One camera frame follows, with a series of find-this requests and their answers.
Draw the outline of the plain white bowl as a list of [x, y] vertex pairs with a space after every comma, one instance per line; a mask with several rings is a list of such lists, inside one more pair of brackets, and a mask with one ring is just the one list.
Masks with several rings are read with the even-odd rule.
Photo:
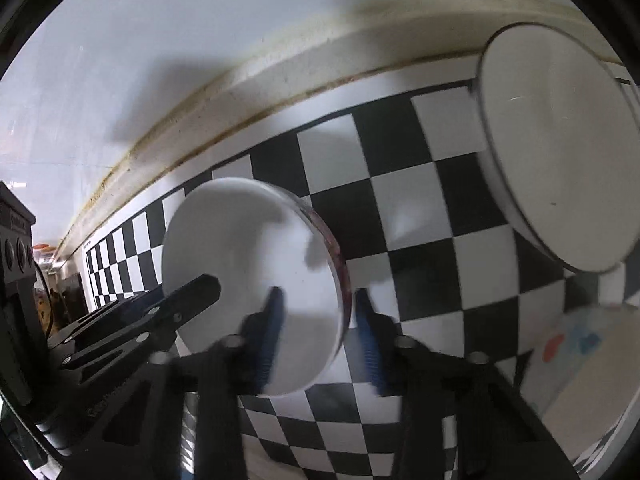
[[331, 366], [352, 314], [352, 288], [340, 245], [306, 202], [253, 179], [200, 185], [169, 222], [163, 291], [171, 294], [202, 274], [216, 278], [221, 291], [179, 328], [190, 352], [238, 332], [277, 287], [284, 320], [265, 395], [305, 390]]

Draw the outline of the white bowl coloured dots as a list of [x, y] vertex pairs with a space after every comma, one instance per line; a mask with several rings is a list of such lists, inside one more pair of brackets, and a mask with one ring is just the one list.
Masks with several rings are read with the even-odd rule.
[[578, 476], [602, 476], [639, 422], [639, 308], [563, 315], [530, 356], [520, 391]]

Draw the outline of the white bowl thin rim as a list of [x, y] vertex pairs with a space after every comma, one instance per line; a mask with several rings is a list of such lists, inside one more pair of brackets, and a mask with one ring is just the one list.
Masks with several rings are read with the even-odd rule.
[[639, 241], [639, 119], [612, 70], [556, 27], [504, 26], [477, 62], [478, 164], [518, 235], [574, 276], [610, 278]]

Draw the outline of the black white checkered tablecloth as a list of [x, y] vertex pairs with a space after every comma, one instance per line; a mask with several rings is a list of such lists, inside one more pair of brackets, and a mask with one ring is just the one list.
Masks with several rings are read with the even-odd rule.
[[637, 302], [639, 258], [603, 276], [571, 274], [506, 224], [480, 174], [474, 58], [346, 84], [261, 120], [151, 185], [84, 248], [93, 307], [162, 279], [176, 209], [198, 185], [255, 178], [320, 214], [352, 284], [434, 350], [485, 350], [519, 382], [536, 339], [593, 300]]

